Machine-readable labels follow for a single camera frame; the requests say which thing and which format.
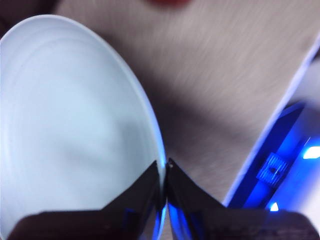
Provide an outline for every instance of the black plastic part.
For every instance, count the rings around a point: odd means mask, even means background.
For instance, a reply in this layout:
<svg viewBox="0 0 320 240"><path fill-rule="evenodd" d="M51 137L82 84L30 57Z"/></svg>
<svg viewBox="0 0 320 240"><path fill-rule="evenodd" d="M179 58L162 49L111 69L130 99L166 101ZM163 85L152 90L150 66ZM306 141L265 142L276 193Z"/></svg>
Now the black plastic part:
<svg viewBox="0 0 320 240"><path fill-rule="evenodd" d="M7 240L152 239L159 234L160 226L154 229L155 222L160 221L165 206L161 196L154 161L132 186L103 209L27 216L17 223Z"/></svg>
<svg viewBox="0 0 320 240"><path fill-rule="evenodd" d="M299 213L226 208L198 187L172 160L167 198L175 240L319 240Z"/></svg>

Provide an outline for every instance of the white plate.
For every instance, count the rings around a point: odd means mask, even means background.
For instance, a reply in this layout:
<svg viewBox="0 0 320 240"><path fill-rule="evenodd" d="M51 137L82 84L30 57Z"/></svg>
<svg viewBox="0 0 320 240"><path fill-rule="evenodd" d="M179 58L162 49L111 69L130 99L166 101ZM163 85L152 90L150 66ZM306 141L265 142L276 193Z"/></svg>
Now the white plate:
<svg viewBox="0 0 320 240"><path fill-rule="evenodd" d="M41 211L99 209L165 152L144 90L99 36L65 17L1 44L1 235Z"/></svg>

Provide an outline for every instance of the blurry background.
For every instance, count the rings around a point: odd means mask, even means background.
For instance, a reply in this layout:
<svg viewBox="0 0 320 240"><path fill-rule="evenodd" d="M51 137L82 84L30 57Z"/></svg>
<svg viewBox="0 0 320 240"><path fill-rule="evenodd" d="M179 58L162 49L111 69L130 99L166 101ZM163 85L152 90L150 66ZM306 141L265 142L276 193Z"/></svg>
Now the blurry background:
<svg viewBox="0 0 320 240"><path fill-rule="evenodd" d="M0 36L49 13L99 34L145 89L167 157L226 203L319 48L319 12L318 0L0 0Z"/></svg>

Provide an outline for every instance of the blue light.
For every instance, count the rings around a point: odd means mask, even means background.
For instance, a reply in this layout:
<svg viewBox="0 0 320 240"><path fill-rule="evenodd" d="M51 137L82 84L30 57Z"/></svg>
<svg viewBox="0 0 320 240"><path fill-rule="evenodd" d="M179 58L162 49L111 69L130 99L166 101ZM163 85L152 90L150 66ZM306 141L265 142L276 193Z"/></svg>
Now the blue light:
<svg viewBox="0 0 320 240"><path fill-rule="evenodd" d="M320 146L311 146L305 151L303 159L318 159L320 158Z"/></svg>
<svg viewBox="0 0 320 240"><path fill-rule="evenodd" d="M274 204L271 205L270 212L278 212L278 211L279 211L279 207L278 207L278 204L275 202Z"/></svg>

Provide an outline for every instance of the blue illuminated panel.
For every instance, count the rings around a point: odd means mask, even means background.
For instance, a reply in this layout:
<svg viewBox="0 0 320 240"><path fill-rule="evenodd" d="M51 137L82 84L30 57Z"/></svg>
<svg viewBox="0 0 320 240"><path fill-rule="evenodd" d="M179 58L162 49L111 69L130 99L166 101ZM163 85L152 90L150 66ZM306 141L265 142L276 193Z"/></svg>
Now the blue illuminated panel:
<svg viewBox="0 0 320 240"><path fill-rule="evenodd" d="M287 168L288 164L272 152L264 162L256 178L275 188L285 175Z"/></svg>

